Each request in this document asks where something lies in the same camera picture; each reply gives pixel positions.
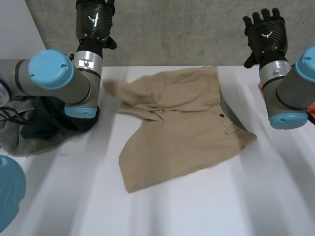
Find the logo on hand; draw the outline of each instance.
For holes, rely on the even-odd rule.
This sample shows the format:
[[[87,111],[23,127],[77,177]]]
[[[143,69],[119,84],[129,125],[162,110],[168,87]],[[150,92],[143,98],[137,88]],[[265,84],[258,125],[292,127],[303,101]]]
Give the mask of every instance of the logo on hand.
[[[264,36],[264,37],[266,37],[266,38],[269,38],[272,33],[273,33],[273,32],[271,31],[270,34],[267,34],[267,35],[261,34],[261,36]]]

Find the white table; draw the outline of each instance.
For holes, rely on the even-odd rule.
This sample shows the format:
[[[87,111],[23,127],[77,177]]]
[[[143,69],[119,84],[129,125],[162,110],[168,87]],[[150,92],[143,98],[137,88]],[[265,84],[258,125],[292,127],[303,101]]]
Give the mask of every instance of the white table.
[[[184,66],[105,67],[131,82]],[[101,90],[94,128],[46,154],[17,158],[27,194],[1,236],[313,236],[315,127],[270,127],[258,68],[221,66],[222,92],[257,141],[214,167],[128,194],[118,156],[141,120]]]

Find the gray cloth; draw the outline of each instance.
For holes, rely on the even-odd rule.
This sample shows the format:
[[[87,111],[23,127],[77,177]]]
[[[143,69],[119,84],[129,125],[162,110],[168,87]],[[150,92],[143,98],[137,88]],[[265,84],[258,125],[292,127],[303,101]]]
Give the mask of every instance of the gray cloth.
[[[19,113],[33,110],[32,98],[24,101],[12,101],[7,107],[16,109]],[[68,141],[75,134],[73,131],[60,128],[50,139],[29,138],[24,139],[20,134],[23,125],[0,120],[0,146],[13,156],[30,156],[43,153]]]

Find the black cable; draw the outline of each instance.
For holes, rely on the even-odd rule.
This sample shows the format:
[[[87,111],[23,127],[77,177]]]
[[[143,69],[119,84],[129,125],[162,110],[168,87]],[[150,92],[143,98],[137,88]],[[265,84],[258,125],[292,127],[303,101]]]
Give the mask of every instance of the black cable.
[[[54,106],[50,106],[50,109],[53,110],[52,114],[49,117],[36,121],[36,122],[32,122],[23,118],[14,108],[11,108],[11,107],[0,107],[0,111],[3,112],[3,114],[0,113],[0,116],[4,118],[6,121],[21,124],[21,125],[39,125],[39,124],[44,124],[50,121],[52,118],[54,118],[56,115],[60,113],[62,108],[63,108],[63,102],[60,102],[57,108],[55,108]],[[8,111],[12,111],[15,114],[14,116],[16,116],[18,119],[16,119],[14,116],[11,116]]]

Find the robot finger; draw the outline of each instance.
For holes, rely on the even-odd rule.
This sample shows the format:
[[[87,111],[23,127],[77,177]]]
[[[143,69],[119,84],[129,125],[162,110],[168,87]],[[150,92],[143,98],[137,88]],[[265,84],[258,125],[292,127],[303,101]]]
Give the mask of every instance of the robot finger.
[[[244,16],[243,21],[244,21],[246,27],[252,25],[252,20],[248,16]]]
[[[262,16],[264,18],[264,21],[268,21],[269,20],[270,12],[269,12],[269,10],[267,8],[262,9],[261,10],[261,14],[262,14]]]
[[[252,14],[252,19],[254,20],[254,24],[257,24],[259,22],[262,22],[262,19],[260,18],[260,15],[258,12],[254,12]]]
[[[272,14],[273,14],[273,17],[275,17],[275,18],[280,17],[279,9],[273,8],[273,9],[272,9]]]

